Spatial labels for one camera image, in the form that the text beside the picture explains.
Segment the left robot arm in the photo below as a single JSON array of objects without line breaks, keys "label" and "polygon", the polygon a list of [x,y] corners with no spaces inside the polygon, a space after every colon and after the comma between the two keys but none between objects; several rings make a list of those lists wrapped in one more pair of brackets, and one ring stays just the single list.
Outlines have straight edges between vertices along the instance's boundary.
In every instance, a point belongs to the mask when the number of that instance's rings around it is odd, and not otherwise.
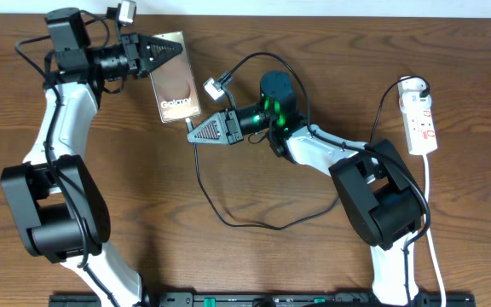
[{"label": "left robot arm", "polygon": [[84,163],[107,84],[144,78],[183,51],[163,38],[122,33],[135,16],[132,1],[103,16],[78,8],[45,16],[53,47],[37,66],[46,100],[43,122],[30,152],[3,169],[0,183],[27,252],[73,271],[90,288],[51,295],[52,306],[160,303],[112,244],[107,204]]}]

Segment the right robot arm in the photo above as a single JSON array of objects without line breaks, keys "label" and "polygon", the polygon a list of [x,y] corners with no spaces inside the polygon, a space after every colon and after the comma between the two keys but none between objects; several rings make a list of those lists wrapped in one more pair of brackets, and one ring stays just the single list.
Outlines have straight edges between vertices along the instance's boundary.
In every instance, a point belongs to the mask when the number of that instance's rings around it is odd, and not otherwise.
[{"label": "right robot arm", "polygon": [[329,176],[354,231],[371,247],[376,299],[412,305],[419,289],[410,253],[430,228],[427,199],[391,142],[351,142],[301,114],[292,88],[296,77],[265,73],[258,102],[223,109],[199,125],[188,123],[188,141],[233,145],[263,132],[276,156]]}]

